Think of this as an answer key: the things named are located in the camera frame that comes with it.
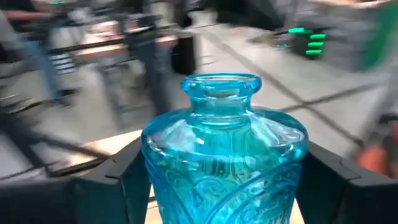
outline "bottle lip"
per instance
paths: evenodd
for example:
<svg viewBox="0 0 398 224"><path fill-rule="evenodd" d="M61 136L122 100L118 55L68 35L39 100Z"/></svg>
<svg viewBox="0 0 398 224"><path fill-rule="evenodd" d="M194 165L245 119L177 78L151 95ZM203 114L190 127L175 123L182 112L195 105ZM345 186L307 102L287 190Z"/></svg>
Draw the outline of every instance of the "bottle lip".
<svg viewBox="0 0 398 224"><path fill-rule="evenodd" d="M205 73L190 75L181 89L193 97L206 97L207 91L234 90L235 96L248 96L261 88L261 78L249 73Z"/></svg>

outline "wooden surface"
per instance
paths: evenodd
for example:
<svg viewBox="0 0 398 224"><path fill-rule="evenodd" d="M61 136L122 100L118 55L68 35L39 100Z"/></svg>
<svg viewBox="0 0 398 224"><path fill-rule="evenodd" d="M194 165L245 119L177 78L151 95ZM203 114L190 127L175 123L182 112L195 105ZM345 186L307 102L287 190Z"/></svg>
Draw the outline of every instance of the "wooden surface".
<svg viewBox="0 0 398 224"><path fill-rule="evenodd" d="M120 134L118 136L113 136L110 138L102 139L99 141L93 141L84 144L84 146L95 148L101 152L106 152L108 154L115 154L121 150L124 146L127 146L130 142L139 138L141 135L141 130L133 131L126 134ZM91 157L83 156L81 154L75 154L70 158L70 164L79 164L91 160ZM150 196L154 196L153 189L150 190ZM146 224L161 224L162 219L159 214L159 209L157 207L157 202L151 202L148 204ZM290 224L304 224L303 218L300 213L299 206L296 201L294 202L294 207L292 210L292 215L290 216Z"/></svg>
<svg viewBox="0 0 398 224"><path fill-rule="evenodd" d="M133 21L127 24L128 32L135 32L140 28L136 27ZM103 22L91 28L92 33L87 33L81 44L94 44L104 42L107 40L122 39L123 36L117 33L117 24L114 21ZM177 43L177 38L174 35L160 37L156 42L162 47L171 47ZM90 61L96 58L109 57L115 54L126 54L127 47L124 44L108 45L103 47L95 47L92 49L81 50L76 53L80 60Z"/></svg>

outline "blue glass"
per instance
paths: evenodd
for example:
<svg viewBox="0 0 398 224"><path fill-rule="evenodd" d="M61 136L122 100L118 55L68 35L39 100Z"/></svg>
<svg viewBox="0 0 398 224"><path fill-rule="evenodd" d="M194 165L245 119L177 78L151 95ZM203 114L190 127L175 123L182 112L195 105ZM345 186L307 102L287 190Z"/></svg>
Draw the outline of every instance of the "blue glass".
<svg viewBox="0 0 398 224"><path fill-rule="evenodd" d="M251 107L261 87L255 75L192 75L181 87L191 108L156 117L142 133L163 223L289 223L305 128Z"/></svg>

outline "bottle neck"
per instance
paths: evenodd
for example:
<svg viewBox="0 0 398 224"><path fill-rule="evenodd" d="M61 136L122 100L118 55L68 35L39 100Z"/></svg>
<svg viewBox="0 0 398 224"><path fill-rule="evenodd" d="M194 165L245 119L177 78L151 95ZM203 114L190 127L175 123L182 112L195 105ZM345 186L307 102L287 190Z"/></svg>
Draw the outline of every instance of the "bottle neck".
<svg viewBox="0 0 398 224"><path fill-rule="evenodd" d="M226 99L194 99L191 98L192 114L199 117L232 117L251 111L251 97Z"/></svg>

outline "concrete floor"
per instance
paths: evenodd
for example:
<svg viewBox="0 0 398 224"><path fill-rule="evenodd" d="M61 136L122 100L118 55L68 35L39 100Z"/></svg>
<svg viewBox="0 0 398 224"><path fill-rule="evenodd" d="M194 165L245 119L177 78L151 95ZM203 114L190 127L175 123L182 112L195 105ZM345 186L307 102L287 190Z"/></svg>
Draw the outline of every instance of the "concrete floor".
<svg viewBox="0 0 398 224"><path fill-rule="evenodd" d="M276 50L266 44L253 45L247 40L257 35L258 30L214 25L211 20L214 15L210 13L196 12L193 16L196 23L189 31L198 34L198 72L244 72L259 75L263 87L253 98L252 103L255 105L282 109L359 86L382 83L390 75L385 68L370 73L344 72L322 62L308 61L286 51ZM38 73L23 75L9 92L33 96L38 100L46 98ZM30 112L32 117L41 120L37 128L43 132L84 143L141 129L152 118L153 111L148 106L126 114L128 128L118 129L104 97L102 79L93 65L85 65L76 73L61 79L68 86L82 87L82 92L71 108L55 107ZM189 106L188 98L179 90L182 79L183 76L176 74L167 80L174 108ZM351 135L360 137L385 89L382 84L289 113L307 127L311 141L346 156L356 147L355 144L330 126L328 121L336 123ZM149 104L141 91L131 90L129 94L127 101ZM0 143L4 149L0 151L0 164L8 167L0 169L0 176L26 167L16 162L21 158L12 152L12 147L6 141ZM64 153L52 149L45 149L42 154L51 161L65 157Z"/></svg>

